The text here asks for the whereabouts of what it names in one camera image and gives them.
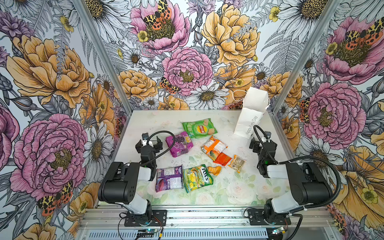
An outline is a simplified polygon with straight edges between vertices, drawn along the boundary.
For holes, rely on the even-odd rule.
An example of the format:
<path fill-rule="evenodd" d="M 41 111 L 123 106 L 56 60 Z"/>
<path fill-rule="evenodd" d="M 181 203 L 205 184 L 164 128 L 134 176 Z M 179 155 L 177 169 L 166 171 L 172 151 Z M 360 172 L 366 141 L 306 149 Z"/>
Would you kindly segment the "purple Fox's berries candy bag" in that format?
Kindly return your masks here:
<path fill-rule="evenodd" d="M 183 188 L 182 166 L 157 169 L 156 192 Z"/>

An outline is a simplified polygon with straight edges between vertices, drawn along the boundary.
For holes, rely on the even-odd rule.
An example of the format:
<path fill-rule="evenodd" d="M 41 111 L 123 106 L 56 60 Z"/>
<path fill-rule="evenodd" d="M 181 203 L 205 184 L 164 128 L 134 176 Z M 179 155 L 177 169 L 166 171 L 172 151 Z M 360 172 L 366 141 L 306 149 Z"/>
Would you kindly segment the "magenta Lot 100 candy bag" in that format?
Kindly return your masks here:
<path fill-rule="evenodd" d="M 194 146 L 192 143 L 192 139 L 185 131 L 181 132 L 178 135 L 175 135 L 175 139 L 175 144 L 170 149 L 170 153 L 174 158 L 187 154 Z"/>

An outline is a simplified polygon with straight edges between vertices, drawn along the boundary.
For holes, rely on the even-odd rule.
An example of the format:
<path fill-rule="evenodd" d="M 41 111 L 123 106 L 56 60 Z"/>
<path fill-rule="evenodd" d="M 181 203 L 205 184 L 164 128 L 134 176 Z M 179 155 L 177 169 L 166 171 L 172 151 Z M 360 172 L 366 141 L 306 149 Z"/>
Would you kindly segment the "white paper bag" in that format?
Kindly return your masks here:
<path fill-rule="evenodd" d="M 247 91 L 235 90 L 245 92 L 243 98 L 243 107 L 239 119 L 237 121 L 234 134 L 243 138 L 251 139 L 254 134 L 254 126 L 258 125 L 264 113 L 270 106 L 270 99 L 267 91 L 250 87 Z"/>

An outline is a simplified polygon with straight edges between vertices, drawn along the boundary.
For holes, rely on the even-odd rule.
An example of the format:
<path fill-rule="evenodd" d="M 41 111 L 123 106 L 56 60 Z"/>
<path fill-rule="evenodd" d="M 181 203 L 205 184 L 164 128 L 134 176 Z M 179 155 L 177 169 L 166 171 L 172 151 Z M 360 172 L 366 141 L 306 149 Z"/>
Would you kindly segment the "green Lays chips bag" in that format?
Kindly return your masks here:
<path fill-rule="evenodd" d="M 195 122 L 183 122 L 182 125 L 185 132 L 187 132 L 192 139 L 205 138 L 218 133 L 211 118 Z"/>

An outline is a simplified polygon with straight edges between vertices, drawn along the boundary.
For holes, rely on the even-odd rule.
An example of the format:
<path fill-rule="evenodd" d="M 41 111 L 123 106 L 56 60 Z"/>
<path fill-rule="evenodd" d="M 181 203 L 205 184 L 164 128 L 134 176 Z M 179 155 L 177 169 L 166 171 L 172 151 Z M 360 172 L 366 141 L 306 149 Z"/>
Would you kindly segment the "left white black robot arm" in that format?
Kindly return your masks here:
<path fill-rule="evenodd" d="M 153 141 L 148 133 L 136 144 L 140 154 L 139 162 L 124 164 L 113 162 L 98 190 L 98 200 L 119 205 L 127 210 L 125 225 L 148 226 L 153 217 L 149 200 L 136 193 L 138 182 L 153 181 L 157 173 L 156 154 L 163 149 L 163 143 L 156 137 Z"/>

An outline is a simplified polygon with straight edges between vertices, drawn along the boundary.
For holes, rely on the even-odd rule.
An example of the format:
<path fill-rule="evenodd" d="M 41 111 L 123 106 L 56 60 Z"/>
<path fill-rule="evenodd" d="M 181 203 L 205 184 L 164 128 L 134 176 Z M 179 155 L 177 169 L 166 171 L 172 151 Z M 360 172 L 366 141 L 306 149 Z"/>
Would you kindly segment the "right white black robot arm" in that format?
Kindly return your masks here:
<path fill-rule="evenodd" d="M 272 225 L 283 221 L 286 215 L 328 205 L 336 197 L 336 191 L 331 189 L 317 165 L 322 159 L 303 156 L 278 162 L 275 159 L 277 144 L 270 135 L 259 126 L 254 126 L 254 132 L 250 149 L 258 154 L 260 175 L 266 179 L 285 179 L 290 188 L 280 197 L 266 201 L 262 211 L 266 223 Z"/>

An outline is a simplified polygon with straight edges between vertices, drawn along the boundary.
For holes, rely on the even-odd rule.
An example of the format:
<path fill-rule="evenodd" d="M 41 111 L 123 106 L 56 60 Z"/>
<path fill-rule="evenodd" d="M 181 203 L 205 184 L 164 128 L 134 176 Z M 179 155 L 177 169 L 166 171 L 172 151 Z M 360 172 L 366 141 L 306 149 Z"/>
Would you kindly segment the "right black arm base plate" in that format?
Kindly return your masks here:
<path fill-rule="evenodd" d="M 274 211 L 265 213 L 262 209 L 247 208 L 244 216 L 248 218 L 251 226 L 261 225 L 290 225 L 291 220 L 287 214 L 277 214 Z"/>

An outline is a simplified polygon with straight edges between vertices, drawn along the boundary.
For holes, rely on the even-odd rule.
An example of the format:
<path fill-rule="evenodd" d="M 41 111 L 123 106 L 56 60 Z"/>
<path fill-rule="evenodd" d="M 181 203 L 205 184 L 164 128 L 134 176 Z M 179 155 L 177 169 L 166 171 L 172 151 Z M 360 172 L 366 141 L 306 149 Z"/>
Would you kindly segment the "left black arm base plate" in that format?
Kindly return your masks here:
<path fill-rule="evenodd" d="M 143 215 L 128 214 L 125 218 L 125 227 L 165 227 L 167 210 L 147 211 Z"/>

